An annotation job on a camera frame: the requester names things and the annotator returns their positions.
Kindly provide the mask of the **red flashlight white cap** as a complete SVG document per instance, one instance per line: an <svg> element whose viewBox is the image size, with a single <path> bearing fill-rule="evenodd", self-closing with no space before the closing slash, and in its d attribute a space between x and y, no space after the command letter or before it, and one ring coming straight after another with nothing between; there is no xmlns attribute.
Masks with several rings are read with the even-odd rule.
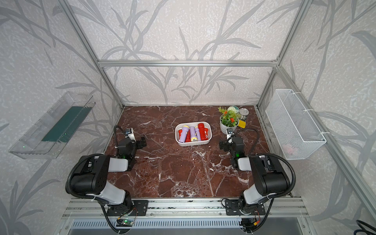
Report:
<svg viewBox="0 0 376 235"><path fill-rule="evenodd" d="M208 136L208 128L205 127L205 139L208 140L209 139L209 136Z"/></svg>

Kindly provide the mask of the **clear plastic wall shelf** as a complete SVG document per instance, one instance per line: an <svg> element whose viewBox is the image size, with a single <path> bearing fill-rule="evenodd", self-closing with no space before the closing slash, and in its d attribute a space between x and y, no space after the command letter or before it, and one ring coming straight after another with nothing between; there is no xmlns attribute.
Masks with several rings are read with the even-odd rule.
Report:
<svg viewBox="0 0 376 235"><path fill-rule="evenodd" d="M9 150L22 159L56 159L96 102L66 92Z"/></svg>

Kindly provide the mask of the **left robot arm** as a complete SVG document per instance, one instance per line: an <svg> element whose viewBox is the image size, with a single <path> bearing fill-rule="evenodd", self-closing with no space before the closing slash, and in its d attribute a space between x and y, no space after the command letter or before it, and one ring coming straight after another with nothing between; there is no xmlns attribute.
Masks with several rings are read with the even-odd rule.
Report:
<svg viewBox="0 0 376 235"><path fill-rule="evenodd" d="M129 172L136 163L136 152L147 146L146 138L136 140L133 128L114 126L115 155L101 153L82 156L66 181L66 192L76 198L91 199L109 216L145 216L147 200L132 200L129 191L108 181L112 172Z"/></svg>

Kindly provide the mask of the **green circuit board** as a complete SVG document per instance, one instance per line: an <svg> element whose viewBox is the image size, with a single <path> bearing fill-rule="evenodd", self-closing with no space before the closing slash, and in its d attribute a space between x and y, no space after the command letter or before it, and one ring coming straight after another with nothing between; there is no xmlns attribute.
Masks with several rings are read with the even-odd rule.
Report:
<svg viewBox="0 0 376 235"><path fill-rule="evenodd" d="M135 220L134 219L121 219L118 218L116 220L117 227L132 227L134 224Z"/></svg>

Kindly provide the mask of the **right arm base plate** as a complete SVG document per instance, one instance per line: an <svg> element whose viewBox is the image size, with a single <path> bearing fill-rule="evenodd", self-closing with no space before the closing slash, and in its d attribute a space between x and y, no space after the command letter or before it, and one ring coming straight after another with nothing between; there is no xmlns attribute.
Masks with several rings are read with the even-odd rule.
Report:
<svg viewBox="0 0 376 235"><path fill-rule="evenodd" d="M226 215L266 215L265 207L263 204L247 204L242 199L228 199L221 200L222 206L226 210Z"/></svg>

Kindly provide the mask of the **yellow small object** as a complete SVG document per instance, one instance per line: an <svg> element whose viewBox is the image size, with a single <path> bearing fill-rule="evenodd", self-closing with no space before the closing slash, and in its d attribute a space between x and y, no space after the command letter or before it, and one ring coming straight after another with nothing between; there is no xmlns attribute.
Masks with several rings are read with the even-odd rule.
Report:
<svg viewBox="0 0 376 235"><path fill-rule="evenodd" d="M240 128L245 128L245 127L246 127L246 122L243 121L243 120L239 120L238 127L240 127Z"/></svg>

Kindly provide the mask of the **white plastic storage box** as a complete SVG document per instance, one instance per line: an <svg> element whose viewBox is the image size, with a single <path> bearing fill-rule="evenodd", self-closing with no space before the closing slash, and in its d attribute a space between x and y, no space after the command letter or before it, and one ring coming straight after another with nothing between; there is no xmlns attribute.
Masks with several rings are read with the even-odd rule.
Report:
<svg viewBox="0 0 376 235"><path fill-rule="evenodd" d="M206 145L211 139L211 126L205 121L181 123L175 127L175 140L182 147Z"/></svg>

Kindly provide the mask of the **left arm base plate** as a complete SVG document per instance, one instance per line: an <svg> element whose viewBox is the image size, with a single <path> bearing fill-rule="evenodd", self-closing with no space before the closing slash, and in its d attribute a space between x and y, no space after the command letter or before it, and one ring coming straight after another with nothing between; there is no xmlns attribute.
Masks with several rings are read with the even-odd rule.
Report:
<svg viewBox="0 0 376 235"><path fill-rule="evenodd" d="M133 200L129 205L110 205L106 212L107 216L146 216L148 200Z"/></svg>

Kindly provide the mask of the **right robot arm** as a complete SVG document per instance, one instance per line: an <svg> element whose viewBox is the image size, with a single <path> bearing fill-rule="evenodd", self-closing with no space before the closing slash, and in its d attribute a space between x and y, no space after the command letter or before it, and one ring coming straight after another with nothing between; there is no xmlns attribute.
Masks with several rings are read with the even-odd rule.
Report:
<svg viewBox="0 0 376 235"><path fill-rule="evenodd" d="M243 138L231 128L226 130L227 140L219 143L219 148L231 153L232 167L252 173L254 184L246 189L238 199L222 199L221 204L227 215L265 215L263 205L272 199L291 193L296 184L296 173L292 165L283 157L272 153L245 154Z"/></svg>

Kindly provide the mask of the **all-red flashlight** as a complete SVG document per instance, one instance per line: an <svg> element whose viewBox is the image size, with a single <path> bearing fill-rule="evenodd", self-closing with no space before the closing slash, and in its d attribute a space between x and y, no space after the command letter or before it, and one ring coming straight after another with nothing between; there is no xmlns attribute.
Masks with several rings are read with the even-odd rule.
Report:
<svg viewBox="0 0 376 235"><path fill-rule="evenodd" d="M187 136L186 136L186 139L185 139L185 142L188 143L191 141L191 136L190 134L188 133Z"/></svg>
<svg viewBox="0 0 376 235"><path fill-rule="evenodd" d="M198 124L198 130L199 130L199 133L200 133L201 140L202 141L207 140L207 135L206 135L206 132L205 132L205 125L204 125L204 123L199 123Z"/></svg>

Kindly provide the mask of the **white potted flower plant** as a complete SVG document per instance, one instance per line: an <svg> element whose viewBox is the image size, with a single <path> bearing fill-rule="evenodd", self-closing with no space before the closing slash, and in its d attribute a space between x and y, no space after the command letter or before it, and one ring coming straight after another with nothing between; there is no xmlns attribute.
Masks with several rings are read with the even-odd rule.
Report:
<svg viewBox="0 0 376 235"><path fill-rule="evenodd" d="M220 116L220 129L222 133L226 135L228 129L235 131L240 121L239 109L236 106L230 106L227 109L219 107L218 110L222 114Z"/></svg>

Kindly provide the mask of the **metal tin can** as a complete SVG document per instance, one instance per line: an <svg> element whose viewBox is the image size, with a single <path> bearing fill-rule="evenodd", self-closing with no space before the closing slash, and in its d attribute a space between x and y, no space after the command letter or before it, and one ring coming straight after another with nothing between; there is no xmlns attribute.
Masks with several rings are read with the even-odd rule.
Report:
<svg viewBox="0 0 376 235"><path fill-rule="evenodd" d="M240 115L240 120L246 121L248 115L249 115L249 110L246 108L240 108L239 109L239 115Z"/></svg>

